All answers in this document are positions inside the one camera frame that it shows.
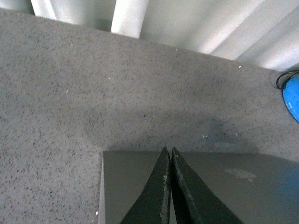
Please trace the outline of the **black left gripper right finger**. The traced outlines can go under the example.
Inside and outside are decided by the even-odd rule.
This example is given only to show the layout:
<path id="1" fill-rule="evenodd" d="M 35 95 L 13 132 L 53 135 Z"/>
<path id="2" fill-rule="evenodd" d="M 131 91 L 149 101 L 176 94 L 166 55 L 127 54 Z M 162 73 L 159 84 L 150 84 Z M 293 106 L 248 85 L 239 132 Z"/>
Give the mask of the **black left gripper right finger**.
<path id="1" fill-rule="evenodd" d="M 171 192 L 178 224 L 242 223 L 175 147 L 171 156 Z"/>

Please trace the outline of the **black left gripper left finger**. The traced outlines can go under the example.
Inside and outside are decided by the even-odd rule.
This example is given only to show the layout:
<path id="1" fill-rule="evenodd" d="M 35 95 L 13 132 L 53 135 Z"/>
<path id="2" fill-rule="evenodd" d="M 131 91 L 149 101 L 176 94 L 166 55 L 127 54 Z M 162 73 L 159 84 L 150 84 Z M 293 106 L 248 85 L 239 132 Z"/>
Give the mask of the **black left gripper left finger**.
<path id="1" fill-rule="evenodd" d="M 171 160 L 164 147 L 123 224 L 168 224 L 171 204 Z"/>

